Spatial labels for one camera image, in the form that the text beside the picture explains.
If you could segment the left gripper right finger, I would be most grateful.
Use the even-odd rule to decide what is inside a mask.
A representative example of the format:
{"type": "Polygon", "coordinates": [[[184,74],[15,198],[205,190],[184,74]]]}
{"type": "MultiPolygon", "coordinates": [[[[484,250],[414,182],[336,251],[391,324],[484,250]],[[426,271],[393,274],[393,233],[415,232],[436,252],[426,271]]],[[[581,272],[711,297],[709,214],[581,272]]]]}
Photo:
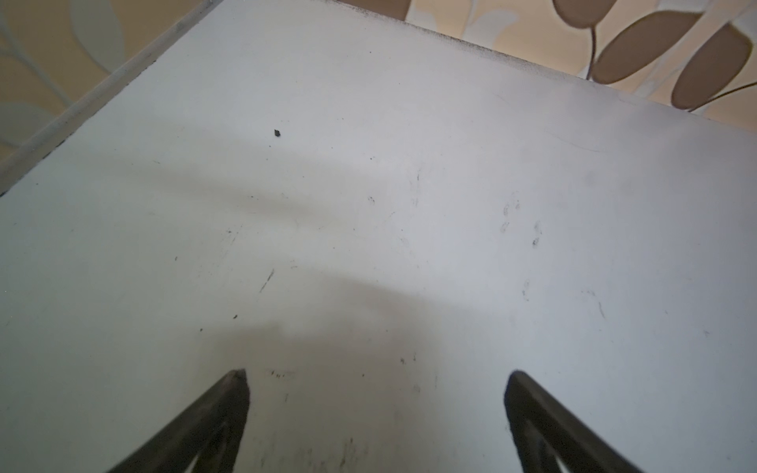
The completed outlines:
{"type": "Polygon", "coordinates": [[[510,374],[504,406],[524,472],[641,472],[526,372],[510,374]]]}

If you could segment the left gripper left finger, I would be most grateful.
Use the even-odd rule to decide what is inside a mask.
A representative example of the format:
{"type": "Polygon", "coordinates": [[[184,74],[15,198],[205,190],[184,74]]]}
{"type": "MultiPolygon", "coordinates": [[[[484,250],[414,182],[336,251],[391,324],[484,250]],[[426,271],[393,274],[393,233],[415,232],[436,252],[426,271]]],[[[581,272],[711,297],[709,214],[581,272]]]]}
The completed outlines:
{"type": "Polygon", "coordinates": [[[232,472],[250,411],[244,369],[227,372],[114,472],[232,472]]]}

